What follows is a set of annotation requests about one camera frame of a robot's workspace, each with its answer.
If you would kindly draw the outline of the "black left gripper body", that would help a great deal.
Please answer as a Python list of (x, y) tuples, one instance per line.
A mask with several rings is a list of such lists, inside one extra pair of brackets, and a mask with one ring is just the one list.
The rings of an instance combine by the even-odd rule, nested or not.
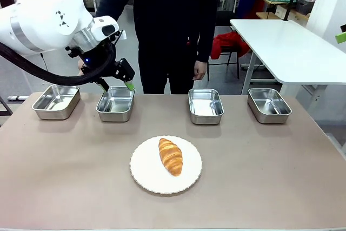
[(65, 48), (71, 58), (79, 57), (87, 68), (82, 76), (70, 77), (68, 83), (90, 83), (101, 77), (113, 77), (116, 72), (116, 49), (109, 38), (100, 42), (95, 48), (82, 52), (79, 47)]

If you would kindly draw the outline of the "person's right forearm black sleeve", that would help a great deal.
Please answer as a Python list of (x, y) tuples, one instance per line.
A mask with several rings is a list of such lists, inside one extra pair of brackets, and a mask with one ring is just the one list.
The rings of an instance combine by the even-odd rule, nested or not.
[(126, 3), (127, 0), (100, 0), (95, 17), (110, 16), (118, 21)]

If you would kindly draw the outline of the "person's left forearm black sleeve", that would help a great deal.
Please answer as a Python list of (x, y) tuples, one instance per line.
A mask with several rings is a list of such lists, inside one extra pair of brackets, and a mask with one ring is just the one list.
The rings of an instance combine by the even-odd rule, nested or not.
[(207, 10), (200, 16), (198, 31), (198, 55), (199, 62), (206, 63), (209, 59), (215, 33), (217, 10)]

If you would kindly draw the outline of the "person's left hand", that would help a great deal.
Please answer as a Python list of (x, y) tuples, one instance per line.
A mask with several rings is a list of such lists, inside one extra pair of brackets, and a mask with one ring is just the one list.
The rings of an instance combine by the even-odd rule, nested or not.
[(205, 62), (196, 61), (194, 65), (194, 81), (202, 80), (207, 72), (208, 64)]

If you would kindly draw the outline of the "rectangular stainless steel tray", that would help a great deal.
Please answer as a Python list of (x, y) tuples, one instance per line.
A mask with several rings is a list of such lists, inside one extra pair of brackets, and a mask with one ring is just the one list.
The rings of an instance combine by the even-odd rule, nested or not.
[(41, 120), (66, 120), (81, 99), (79, 86), (52, 84), (32, 105)]
[(292, 110), (280, 93), (271, 88), (248, 90), (248, 105), (256, 120), (261, 124), (286, 123)]
[(188, 101), (193, 124), (220, 124), (224, 109), (217, 90), (191, 89), (188, 93)]
[(96, 111), (103, 122), (127, 122), (134, 105), (134, 90), (112, 86), (101, 96)]

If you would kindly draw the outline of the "grey storage basket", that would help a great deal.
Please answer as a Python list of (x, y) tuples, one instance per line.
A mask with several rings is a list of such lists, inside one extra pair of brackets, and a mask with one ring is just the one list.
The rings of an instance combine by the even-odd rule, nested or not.
[(297, 0), (296, 11), (303, 15), (311, 13), (315, 1), (316, 0)]

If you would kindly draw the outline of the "large white side table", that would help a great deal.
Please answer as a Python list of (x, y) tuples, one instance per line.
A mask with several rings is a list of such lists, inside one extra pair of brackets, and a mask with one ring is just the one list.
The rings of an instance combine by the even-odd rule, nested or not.
[(281, 95), (296, 97), (303, 85), (346, 85), (346, 53), (293, 21), (232, 19), (252, 50), (242, 94), (249, 89), (256, 60), (282, 84)]

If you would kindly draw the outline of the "person in black clothing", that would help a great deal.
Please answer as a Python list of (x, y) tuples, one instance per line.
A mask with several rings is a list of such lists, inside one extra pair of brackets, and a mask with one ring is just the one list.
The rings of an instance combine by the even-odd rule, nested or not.
[[(218, 0), (133, 2), (143, 92), (162, 94), (169, 86), (172, 94), (187, 94), (195, 83), (200, 16), (207, 10), (217, 10)], [(186, 45), (188, 36), (190, 45)]]

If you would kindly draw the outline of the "wooden shelf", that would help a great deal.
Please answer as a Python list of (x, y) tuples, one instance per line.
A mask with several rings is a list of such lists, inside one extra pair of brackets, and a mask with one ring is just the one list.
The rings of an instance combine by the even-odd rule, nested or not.
[[(257, 12), (256, 16), (259, 19), (284, 19), (288, 3), (287, 2), (277, 2), (277, 1), (269, 1), (269, 0), (262, 0), (265, 5), (262, 12)], [(308, 20), (310, 18), (310, 13), (304, 15), (299, 13), (296, 9), (291, 9), (290, 13), (288, 14), (288, 20), (294, 21), (297, 24), (305, 27)]]

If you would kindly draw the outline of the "white scalloped plate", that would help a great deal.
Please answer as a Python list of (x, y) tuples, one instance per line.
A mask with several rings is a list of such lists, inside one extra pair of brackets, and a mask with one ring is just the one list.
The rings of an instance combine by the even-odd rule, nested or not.
[[(171, 175), (159, 156), (159, 140), (165, 138), (176, 144), (182, 152), (182, 172)], [(176, 194), (190, 188), (202, 172), (202, 158), (189, 141), (170, 135), (156, 136), (143, 141), (130, 159), (130, 172), (144, 189), (158, 194)]]

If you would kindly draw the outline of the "golden brown croissant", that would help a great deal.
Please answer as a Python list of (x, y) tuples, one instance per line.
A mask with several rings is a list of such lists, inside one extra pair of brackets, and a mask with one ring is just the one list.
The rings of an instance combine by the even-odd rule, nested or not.
[(165, 169), (172, 176), (180, 176), (183, 168), (183, 156), (179, 147), (170, 140), (161, 138), (158, 149), (161, 162)]

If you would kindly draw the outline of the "red cloth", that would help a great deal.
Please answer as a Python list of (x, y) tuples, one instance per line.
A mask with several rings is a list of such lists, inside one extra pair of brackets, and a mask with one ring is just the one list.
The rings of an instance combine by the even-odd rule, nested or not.
[(230, 52), (236, 52), (238, 57), (242, 57), (250, 47), (236, 32), (220, 34), (213, 39), (210, 57), (212, 60), (219, 59), (223, 49), (229, 49)]

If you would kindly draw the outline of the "black chair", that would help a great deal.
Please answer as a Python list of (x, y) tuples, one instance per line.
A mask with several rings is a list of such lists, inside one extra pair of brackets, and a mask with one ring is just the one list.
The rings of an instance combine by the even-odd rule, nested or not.
[[(226, 11), (226, 10), (220, 10), (217, 11), (216, 13), (216, 27), (225, 27), (229, 25), (230, 20), (235, 17), (234, 13), (231, 11)], [(210, 70), (209, 67), (212, 65), (226, 65), (227, 67), (230, 64), (235, 64), (236, 65), (236, 76), (237, 79), (239, 80), (239, 56), (236, 54), (236, 61), (231, 62), (231, 56), (233, 53), (236, 52), (235, 47), (230, 47), (230, 46), (221, 46), (221, 53), (220, 55), (228, 55), (228, 61), (226, 63), (207, 63), (207, 81), (210, 81)]]

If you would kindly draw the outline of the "black table frame strut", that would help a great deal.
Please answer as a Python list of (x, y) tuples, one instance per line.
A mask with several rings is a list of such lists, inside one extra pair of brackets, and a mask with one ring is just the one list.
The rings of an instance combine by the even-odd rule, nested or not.
[(12, 110), (6, 104), (6, 102), (0, 96), (0, 104), (5, 108), (5, 110), (0, 110), (0, 116), (11, 116), (13, 114)]

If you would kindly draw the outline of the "grey metal frame rail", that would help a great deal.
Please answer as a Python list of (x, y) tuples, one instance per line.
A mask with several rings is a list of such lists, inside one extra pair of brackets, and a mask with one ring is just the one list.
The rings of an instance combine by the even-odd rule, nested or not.
[(338, 150), (338, 152), (346, 160), (346, 142), (343, 145), (341, 145), (332, 133), (326, 133), (326, 135), (329, 138), (329, 140), (332, 142), (334, 147)]

